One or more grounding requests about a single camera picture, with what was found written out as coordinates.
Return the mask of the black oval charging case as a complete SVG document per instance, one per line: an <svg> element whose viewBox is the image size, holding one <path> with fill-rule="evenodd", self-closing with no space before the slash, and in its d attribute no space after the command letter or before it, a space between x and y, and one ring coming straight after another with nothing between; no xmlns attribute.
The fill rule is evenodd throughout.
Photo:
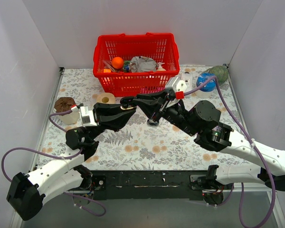
<svg viewBox="0 0 285 228"><path fill-rule="evenodd" d="M159 125L159 122L158 122L158 121L154 121L154 120L152 120L152 119L148 119L148 120L147 120L147 124L148 124L149 126L158 126L158 125Z"/></svg>

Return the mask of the black gold-trimmed charging case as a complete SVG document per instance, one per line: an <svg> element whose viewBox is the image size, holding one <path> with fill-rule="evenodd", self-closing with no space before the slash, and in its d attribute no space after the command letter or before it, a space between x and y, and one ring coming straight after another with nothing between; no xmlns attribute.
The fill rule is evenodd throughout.
<svg viewBox="0 0 285 228"><path fill-rule="evenodd" d="M137 107L133 103L133 99L135 99L135 96L126 96L120 99L120 104L121 104L121 109L122 110L129 110L129 109L134 109Z"/></svg>

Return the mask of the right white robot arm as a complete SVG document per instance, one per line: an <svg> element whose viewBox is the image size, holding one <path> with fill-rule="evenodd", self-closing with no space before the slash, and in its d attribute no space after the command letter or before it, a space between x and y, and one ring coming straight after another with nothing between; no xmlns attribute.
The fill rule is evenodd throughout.
<svg viewBox="0 0 285 228"><path fill-rule="evenodd" d="M285 191L285 151L253 141L220 122L221 112L211 102L199 101L187 111L182 101L174 103L164 94L137 95L133 104L139 106L149 119L163 118L186 134L196 136L194 142L203 149L234 155L251 163L238 168L211 165L206 174L191 181L193 187L217 189L248 182Z"/></svg>

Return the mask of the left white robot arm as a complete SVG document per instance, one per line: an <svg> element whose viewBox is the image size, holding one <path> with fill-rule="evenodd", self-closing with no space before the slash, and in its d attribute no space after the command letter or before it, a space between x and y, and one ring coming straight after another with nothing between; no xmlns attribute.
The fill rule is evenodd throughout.
<svg viewBox="0 0 285 228"><path fill-rule="evenodd" d="M74 188L88 189L92 174L82 164L95 154L99 145L95 138L105 130L121 130L135 112L135 105L103 103L96 103L92 110L80 104L61 112L60 116L79 114L83 118L82 126L65 132L65 154L53 155L52 160L41 168L13 177L7 194L8 203L27 221L63 192Z"/></svg>

